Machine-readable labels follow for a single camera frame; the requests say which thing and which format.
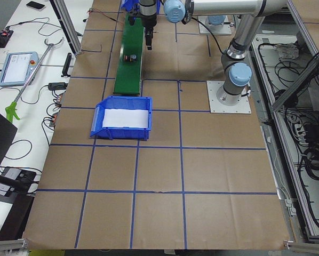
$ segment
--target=small object on conveyor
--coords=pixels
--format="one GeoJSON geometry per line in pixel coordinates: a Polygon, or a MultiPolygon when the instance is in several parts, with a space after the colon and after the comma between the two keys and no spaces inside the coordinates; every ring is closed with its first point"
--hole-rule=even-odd
{"type": "Polygon", "coordinates": [[[125,55],[124,56],[124,61],[125,62],[135,62],[135,61],[137,61],[137,56],[135,54],[125,55]]]}

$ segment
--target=metal base plate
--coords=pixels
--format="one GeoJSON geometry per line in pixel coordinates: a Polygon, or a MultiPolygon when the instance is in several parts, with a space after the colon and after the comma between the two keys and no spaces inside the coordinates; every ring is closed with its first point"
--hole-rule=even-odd
{"type": "MultiPolygon", "coordinates": [[[[202,23],[205,24],[207,19],[207,16],[198,16],[198,20],[202,23]]],[[[198,27],[200,29],[200,34],[201,35],[209,35],[210,33],[208,32],[207,29],[205,29],[201,24],[198,24],[198,27]]],[[[219,36],[226,36],[226,35],[231,35],[232,31],[230,29],[230,25],[216,25],[216,26],[211,26],[210,30],[213,32],[214,35],[219,35],[219,36]]]]}
{"type": "Polygon", "coordinates": [[[209,106],[211,113],[221,114],[251,114],[251,107],[247,97],[241,97],[235,106],[226,106],[217,99],[217,91],[224,85],[224,81],[207,81],[209,106]]]}

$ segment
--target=white table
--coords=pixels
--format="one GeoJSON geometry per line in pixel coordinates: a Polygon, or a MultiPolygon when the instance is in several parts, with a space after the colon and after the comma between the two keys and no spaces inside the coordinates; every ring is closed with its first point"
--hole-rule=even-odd
{"type": "MultiPolygon", "coordinates": [[[[46,5],[41,11],[36,11],[29,7],[26,7],[26,3],[29,0],[22,0],[13,16],[9,20],[7,26],[17,24],[22,21],[33,20],[35,18],[50,18],[50,23],[55,25],[60,25],[57,17],[55,16],[54,10],[49,1],[39,1],[40,3],[46,5]]],[[[84,34],[86,23],[83,19],[88,17],[87,11],[92,6],[93,0],[66,0],[66,5],[68,12],[73,21],[74,28],[77,32],[84,34]]],[[[63,42],[58,45],[53,53],[46,56],[42,65],[44,66],[63,66],[68,52],[71,49],[66,41],[66,37],[62,30],[54,33],[49,37],[40,35],[37,31],[42,26],[41,23],[25,23],[23,25],[13,26],[10,29],[14,31],[10,41],[8,42],[6,48],[0,49],[0,64],[3,64],[6,55],[11,52],[37,52],[41,56],[46,50],[47,46],[44,44],[44,40],[48,38],[49,43],[57,43],[63,38],[63,42]]],[[[57,27],[45,25],[45,28],[41,30],[43,34],[50,34],[51,32],[57,30],[57,27]]],[[[72,57],[71,65],[74,65],[75,57],[72,57]]]]}
{"type": "MultiPolygon", "coordinates": [[[[49,1],[39,1],[40,3],[46,5],[46,8],[42,11],[36,11],[26,7],[26,3],[28,2],[29,0],[21,1],[7,25],[42,17],[49,17],[50,23],[59,25],[57,17],[55,16],[49,1]]],[[[76,31],[83,34],[86,25],[86,23],[83,22],[83,19],[88,17],[87,11],[92,6],[93,0],[65,0],[65,2],[76,31]]],[[[11,40],[8,42],[6,48],[0,49],[0,69],[2,69],[6,54],[10,52],[35,51],[41,57],[46,50],[46,45],[44,45],[44,40],[46,37],[37,33],[41,25],[42,24],[40,23],[27,23],[11,27],[11,29],[14,30],[11,40]]],[[[51,33],[56,29],[56,27],[47,26],[42,30],[42,33],[51,33]]],[[[49,43],[56,43],[62,37],[64,37],[64,41],[59,46],[54,47],[46,56],[42,66],[36,74],[34,81],[26,88],[24,94],[22,95],[24,101],[35,102],[39,89],[50,82],[68,83],[69,78],[61,77],[62,66],[65,63],[67,53],[71,52],[69,45],[66,42],[65,35],[61,30],[48,37],[48,39],[49,43]]],[[[73,57],[71,60],[71,66],[73,66],[74,61],[75,58],[73,57]]],[[[14,89],[0,90],[0,113],[3,116],[6,116],[5,107],[11,104],[17,94],[18,91],[14,89]]],[[[26,157],[20,160],[9,160],[5,158],[2,161],[2,166],[25,166],[42,170],[48,152],[48,145],[46,137],[41,128],[41,122],[43,118],[47,116],[46,108],[51,103],[53,103],[53,96],[51,91],[49,91],[47,88],[42,89],[41,97],[37,104],[28,105],[22,101],[18,102],[17,114],[21,120],[18,121],[14,119],[13,121],[13,124],[18,128],[14,141],[27,139],[32,142],[33,149],[26,157]]],[[[51,140],[52,131],[47,128],[45,128],[45,131],[51,140]]],[[[27,142],[19,142],[9,149],[7,156],[10,158],[18,158],[28,152],[29,148],[30,145],[27,142]]],[[[39,180],[39,178],[39,175],[36,176],[35,181],[39,180]]],[[[36,185],[32,185],[29,191],[34,191],[35,189],[36,185]]],[[[0,229],[6,219],[7,214],[9,213],[11,206],[11,204],[0,202],[0,229]]]]}

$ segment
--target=blue cylinder cap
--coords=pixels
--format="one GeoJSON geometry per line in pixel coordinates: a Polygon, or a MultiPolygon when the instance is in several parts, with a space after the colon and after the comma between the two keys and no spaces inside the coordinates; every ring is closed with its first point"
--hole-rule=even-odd
{"type": "Polygon", "coordinates": [[[186,14],[185,5],[180,0],[167,0],[163,6],[166,19],[171,23],[180,22],[186,14]]]}
{"type": "Polygon", "coordinates": [[[252,70],[245,63],[234,64],[229,71],[229,78],[236,86],[245,86],[252,77],[252,70]]]}
{"type": "Polygon", "coordinates": [[[208,23],[212,25],[220,25],[225,21],[226,15],[210,15],[208,16],[208,23]]]}

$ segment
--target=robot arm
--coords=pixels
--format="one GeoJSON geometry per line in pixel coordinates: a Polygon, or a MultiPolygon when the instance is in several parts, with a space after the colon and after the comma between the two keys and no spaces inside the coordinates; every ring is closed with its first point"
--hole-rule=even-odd
{"type": "Polygon", "coordinates": [[[244,14],[236,34],[227,49],[227,55],[236,60],[246,56],[257,29],[265,16],[275,13],[287,0],[166,0],[164,13],[173,23],[190,22],[192,15],[244,14]]]}
{"type": "Polygon", "coordinates": [[[145,28],[145,44],[148,50],[152,50],[153,32],[157,24],[158,8],[159,2],[157,0],[139,0],[135,8],[129,12],[130,25],[134,24],[135,18],[142,20],[142,25],[145,28]]]}
{"type": "Polygon", "coordinates": [[[264,17],[275,13],[287,0],[166,0],[164,13],[173,23],[190,22],[192,15],[243,14],[229,47],[221,58],[226,80],[217,92],[217,99],[226,106],[234,106],[248,85],[252,70],[243,62],[257,29],[264,17]]]}

